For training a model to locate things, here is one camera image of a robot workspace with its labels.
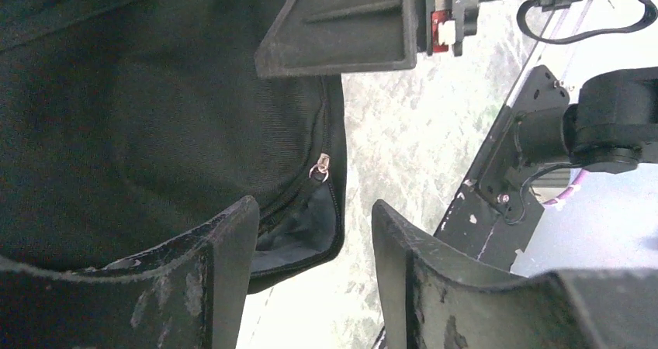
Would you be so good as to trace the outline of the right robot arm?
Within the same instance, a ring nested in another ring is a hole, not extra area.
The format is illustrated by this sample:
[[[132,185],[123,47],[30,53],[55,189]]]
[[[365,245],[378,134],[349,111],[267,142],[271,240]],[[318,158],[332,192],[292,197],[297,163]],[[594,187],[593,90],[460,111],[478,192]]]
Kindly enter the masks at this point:
[[[263,78],[396,71],[417,54],[462,54],[480,4],[498,0],[286,0],[255,54]],[[531,9],[582,0],[524,0],[517,24],[531,36]],[[657,160],[657,70],[621,70],[589,80],[559,156],[591,171],[620,173]]]

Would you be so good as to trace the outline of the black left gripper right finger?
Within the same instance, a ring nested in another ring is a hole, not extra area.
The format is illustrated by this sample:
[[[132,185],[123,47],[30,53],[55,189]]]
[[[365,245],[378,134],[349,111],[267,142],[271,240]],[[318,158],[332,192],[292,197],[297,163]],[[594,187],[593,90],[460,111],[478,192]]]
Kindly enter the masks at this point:
[[[381,200],[372,242],[388,348],[657,346],[652,269],[524,278],[450,247]]]

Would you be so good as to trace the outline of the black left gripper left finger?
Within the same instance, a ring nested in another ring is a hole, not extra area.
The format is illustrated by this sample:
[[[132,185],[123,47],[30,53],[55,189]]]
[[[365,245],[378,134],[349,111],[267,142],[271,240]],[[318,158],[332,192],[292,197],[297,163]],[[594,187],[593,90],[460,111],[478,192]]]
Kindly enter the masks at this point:
[[[248,292],[258,204],[105,268],[1,261],[3,348],[233,348]]]

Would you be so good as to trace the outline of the black student backpack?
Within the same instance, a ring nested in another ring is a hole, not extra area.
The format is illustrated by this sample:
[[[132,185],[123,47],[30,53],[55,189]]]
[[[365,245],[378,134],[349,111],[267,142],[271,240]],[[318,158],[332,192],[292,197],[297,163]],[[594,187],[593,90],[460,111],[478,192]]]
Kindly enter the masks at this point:
[[[285,0],[1,0],[1,254],[102,268],[255,198],[256,293],[344,237],[338,76],[260,79]]]

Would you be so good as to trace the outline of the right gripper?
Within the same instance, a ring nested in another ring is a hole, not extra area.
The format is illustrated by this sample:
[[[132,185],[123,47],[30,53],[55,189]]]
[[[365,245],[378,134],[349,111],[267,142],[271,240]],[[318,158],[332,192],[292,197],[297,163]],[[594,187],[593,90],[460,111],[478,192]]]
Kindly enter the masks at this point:
[[[407,70],[462,55],[480,0],[286,0],[255,53],[261,78]]]

